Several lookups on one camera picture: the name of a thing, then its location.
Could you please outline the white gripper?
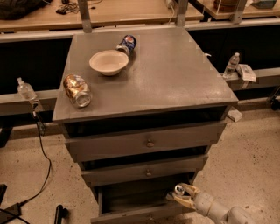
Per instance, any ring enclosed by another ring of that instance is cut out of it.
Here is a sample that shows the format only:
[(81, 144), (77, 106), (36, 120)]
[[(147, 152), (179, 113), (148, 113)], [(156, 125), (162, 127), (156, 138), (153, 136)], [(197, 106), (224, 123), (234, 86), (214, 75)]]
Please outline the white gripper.
[(173, 198), (184, 207), (196, 209), (196, 211), (210, 219), (225, 219), (229, 209), (216, 200), (207, 192), (200, 192), (200, 189), (194, 185), (180, 183), (182, 193), (188, 193), (190, 196), (181, 196), (173, 194)]

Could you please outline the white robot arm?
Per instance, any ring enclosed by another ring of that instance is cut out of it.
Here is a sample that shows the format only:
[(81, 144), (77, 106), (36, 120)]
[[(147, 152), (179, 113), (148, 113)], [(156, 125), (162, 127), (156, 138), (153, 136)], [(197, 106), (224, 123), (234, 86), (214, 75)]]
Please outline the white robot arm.
[(167, 194), (167, 198), (208, 217), (215, 224), (256, 224), (250, 214), (241, 207), (228, 208), (194, 185), (179, 183)]

